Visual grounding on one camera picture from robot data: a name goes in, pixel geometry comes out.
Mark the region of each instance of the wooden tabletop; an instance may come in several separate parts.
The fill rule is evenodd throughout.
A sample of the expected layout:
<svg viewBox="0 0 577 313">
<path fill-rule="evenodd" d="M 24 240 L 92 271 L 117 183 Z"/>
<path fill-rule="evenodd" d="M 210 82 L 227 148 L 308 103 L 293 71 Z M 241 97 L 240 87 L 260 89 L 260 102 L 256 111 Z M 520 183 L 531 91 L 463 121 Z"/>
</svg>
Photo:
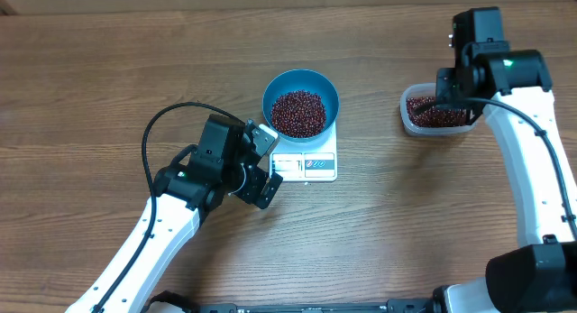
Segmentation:
<svg viewBox="0 0 577 313">
<path fill-rule="evenodd" d="M 198 100 L 263 122 L 264 88 L 295 68 L 340 93 L 338 180 L 285 183 L 262 211 L 226 199 L 153 294 L 382 301 L 483 275 L 517 247 L 490 129 L 411 138 L 398 109 L 407 87 L 452 66 L 451 19 L 472 6 L 0 17 L 0 311 L 61 312 L 100 275 L 148 197 L 140 142 L 158 110 Z M 577 4 L 501 9 L 513 48 L 545 55 L 576 171 Z M 160 119 L 153 172 L 197 142 L 208 114 Z"/>
</svg>

